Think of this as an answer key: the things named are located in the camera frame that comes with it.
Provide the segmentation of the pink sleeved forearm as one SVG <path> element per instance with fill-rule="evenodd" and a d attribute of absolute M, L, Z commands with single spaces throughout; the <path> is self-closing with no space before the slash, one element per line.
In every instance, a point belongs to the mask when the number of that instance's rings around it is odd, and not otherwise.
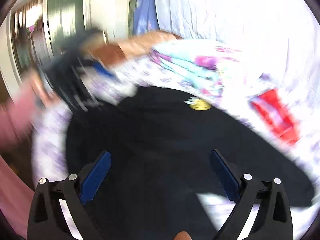
<path fill-rule="evenodd" d="M 1 215 L 14 233 L 26 239 L 33 190 L 18 177 L 30 150 L 26 146 L 34 115 L 35 94 L 32 88 L 21 90 L 16 100 L 1 105 Z"/>

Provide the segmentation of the person right hand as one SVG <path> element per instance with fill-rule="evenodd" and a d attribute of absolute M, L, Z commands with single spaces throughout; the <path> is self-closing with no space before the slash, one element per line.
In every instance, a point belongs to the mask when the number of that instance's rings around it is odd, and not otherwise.
<path fill-rule="evenodd" d="M 174 240 L 192 240 L 189 233 L 186 231 L 179 232 L 175 237 Z"/>

